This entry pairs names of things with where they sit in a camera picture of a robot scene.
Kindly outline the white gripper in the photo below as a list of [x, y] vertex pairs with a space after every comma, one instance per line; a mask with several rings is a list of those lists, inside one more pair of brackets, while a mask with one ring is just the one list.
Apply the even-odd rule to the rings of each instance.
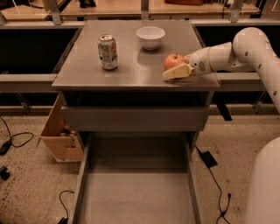
[[191, 73], [202, 75], [210, 74], [211, 68], [208, 59], [209, 47], [199, 49], [191, 55], [184, 56], [185, 62], [167, 69], [162, 73], [165, 80], [181, 79], [191, 75]]

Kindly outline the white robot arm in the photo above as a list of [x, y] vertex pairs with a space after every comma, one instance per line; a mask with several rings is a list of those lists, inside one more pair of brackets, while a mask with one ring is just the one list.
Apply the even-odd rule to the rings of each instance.
[[[226, 70], [257, 72], [276, 109], [280, 111], [280, 58], [258, 28], [239, 31], [226, 44], [199, 49], [164, 70], [166, 80]], [[258, 153], [248, 190], [244, 224], [280, 224], [280, 137]]]

